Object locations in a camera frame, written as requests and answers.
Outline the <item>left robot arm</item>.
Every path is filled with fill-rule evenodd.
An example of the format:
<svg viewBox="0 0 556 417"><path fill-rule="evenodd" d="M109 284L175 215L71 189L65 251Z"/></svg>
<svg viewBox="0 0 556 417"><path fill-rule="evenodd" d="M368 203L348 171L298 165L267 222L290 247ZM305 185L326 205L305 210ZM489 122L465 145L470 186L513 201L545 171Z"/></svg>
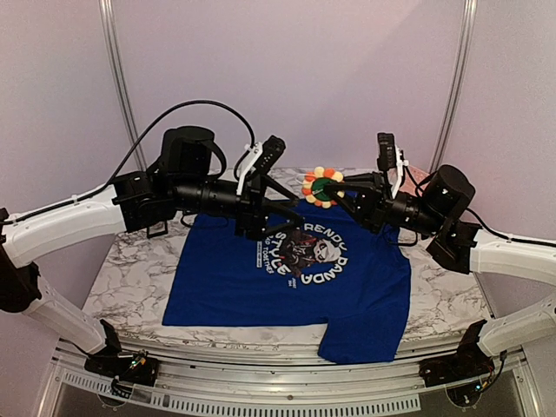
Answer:
<svg viewBox="0 0 556 417"><path fill-rule="evenodd" d="M276 136L248 146L238 179L229 181L209 170L213 159L223 158L211 130L169 129L160 156L144 171L119 175L87 195L35 212L3 211L1 309L40 321L94 357L109 376L123 376L129 358L115 329L58 294L41 277L36 260L98 236L151 230L178 212L231 219L235 234L253 241L299 228L296 195L268 174L284 149Z"/></svg>

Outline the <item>blue printed t-shirt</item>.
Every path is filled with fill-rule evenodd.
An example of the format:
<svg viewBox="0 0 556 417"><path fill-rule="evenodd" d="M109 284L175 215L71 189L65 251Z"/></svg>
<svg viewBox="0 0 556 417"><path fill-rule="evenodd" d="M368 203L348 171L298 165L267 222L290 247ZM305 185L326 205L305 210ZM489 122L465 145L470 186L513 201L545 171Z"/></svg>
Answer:
<svg viewBox="0 0 556 417"><path fill-rule="evenodd" d="M391 361L409 315L411 268L399 229L370 233L339 207L301 202L304 223L254 242L235 222L198 215L177 265L162 324L322 324L318 354L337 364Z"/></svg>

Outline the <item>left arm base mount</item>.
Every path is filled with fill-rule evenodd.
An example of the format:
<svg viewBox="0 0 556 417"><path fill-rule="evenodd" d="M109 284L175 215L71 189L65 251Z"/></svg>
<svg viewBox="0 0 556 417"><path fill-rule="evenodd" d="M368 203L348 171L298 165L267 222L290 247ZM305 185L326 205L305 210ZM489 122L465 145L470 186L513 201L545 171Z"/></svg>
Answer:
<svg viewBox="0 0 556 417"><path fill-rule="evenodd" d="M155 385L159 367L160 361L146 350L87 354L84 364L84 369L93 374L146 387Z"/></svg>

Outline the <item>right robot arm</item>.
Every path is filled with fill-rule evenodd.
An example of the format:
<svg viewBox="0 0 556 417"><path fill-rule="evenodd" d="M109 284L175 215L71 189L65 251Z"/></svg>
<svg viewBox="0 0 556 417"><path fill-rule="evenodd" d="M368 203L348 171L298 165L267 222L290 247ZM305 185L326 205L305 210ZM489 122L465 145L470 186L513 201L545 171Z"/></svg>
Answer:
<svg viewBox="0 0 556 417"><path fill-rule="evenodd" d="M377 234L389 225L429 239L426 251L445 270L461 274L508 275L555 284L555 243L500 232L479 215L462 220L474 186L452 165L420 182L414 195L393 192L386 175L352 175L324 188L362 228Z"/></svg>

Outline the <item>orange yellow flower brooch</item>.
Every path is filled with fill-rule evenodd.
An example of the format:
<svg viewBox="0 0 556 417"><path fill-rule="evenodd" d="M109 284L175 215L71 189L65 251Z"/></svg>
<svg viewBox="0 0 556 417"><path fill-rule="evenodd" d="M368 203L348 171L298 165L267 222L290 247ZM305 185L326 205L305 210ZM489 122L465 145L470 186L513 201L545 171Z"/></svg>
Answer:
<svg viewBox="0 0 556 417"><path fill-rule="evenodd" d="M331 183L343 182L343 174L333 168L315 167L302 177L301 193L305 201L318 208L330 209L337 202L325 192L325 187Z"/></svg>

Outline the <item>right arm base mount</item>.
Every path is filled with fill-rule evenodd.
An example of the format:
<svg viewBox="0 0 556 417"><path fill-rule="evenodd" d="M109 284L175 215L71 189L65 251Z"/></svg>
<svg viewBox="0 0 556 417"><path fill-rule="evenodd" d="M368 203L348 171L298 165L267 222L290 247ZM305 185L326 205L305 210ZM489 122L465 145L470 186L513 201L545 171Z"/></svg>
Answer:
<svg viewBox="0 0 556 417"><path fill-rule="evenodd" d="M493 369L492 358L476 347L459 347L455 353L419 362L419 376L424 380L426 387L463 381L482 374L489 374Z"/></svg>

